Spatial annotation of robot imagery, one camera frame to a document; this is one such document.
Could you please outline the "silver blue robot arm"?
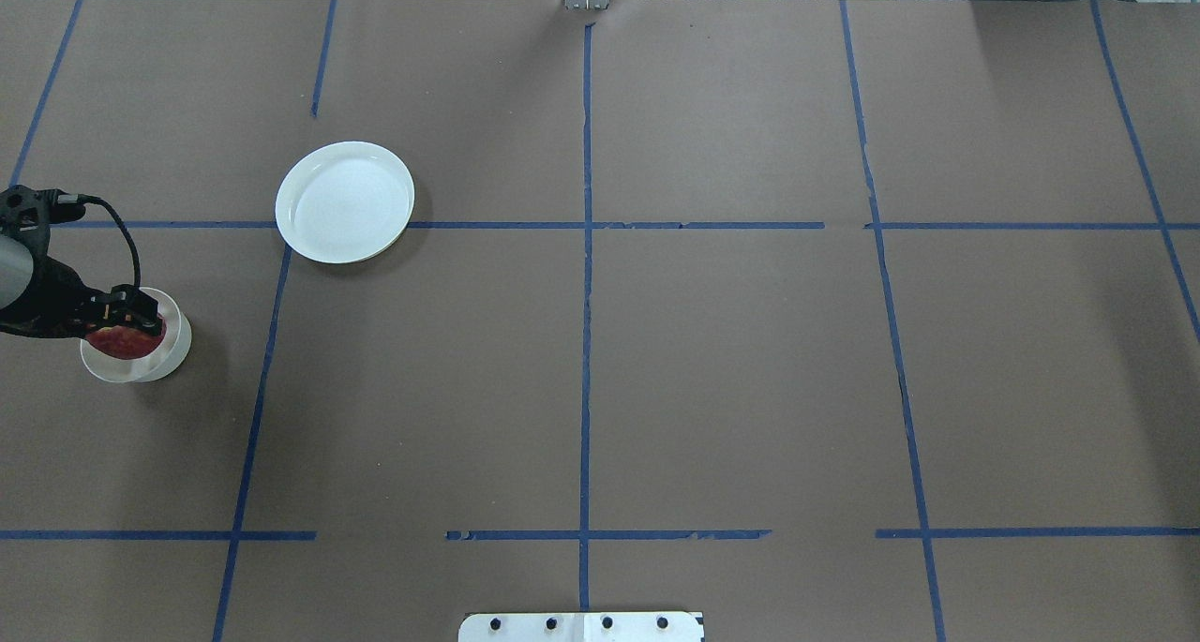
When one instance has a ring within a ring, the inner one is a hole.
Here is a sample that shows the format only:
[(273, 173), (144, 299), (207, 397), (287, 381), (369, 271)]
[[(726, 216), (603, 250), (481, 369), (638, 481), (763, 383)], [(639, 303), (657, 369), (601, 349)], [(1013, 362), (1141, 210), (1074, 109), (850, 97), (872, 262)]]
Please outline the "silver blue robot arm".
[(133, 284), (110, 292), (85, 286), (79, 275), (12, 238), (2, 238), (1, 330), (17, 337), (78, 338), (126, 329), (162, 340), (166, 322), (158, 302)]

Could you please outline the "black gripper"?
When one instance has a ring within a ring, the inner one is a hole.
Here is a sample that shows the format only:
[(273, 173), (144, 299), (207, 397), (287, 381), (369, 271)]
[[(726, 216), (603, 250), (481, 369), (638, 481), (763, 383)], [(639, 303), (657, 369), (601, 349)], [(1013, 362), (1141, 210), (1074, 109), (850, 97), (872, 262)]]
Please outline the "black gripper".
[(83, 338), (112, 328), (162, 334), (160, 304), (149, 292), (115, 286), (92, 293), (73, 269), (55, 258), (4, 253), (1, 289), (1, 330), (8, 335)]

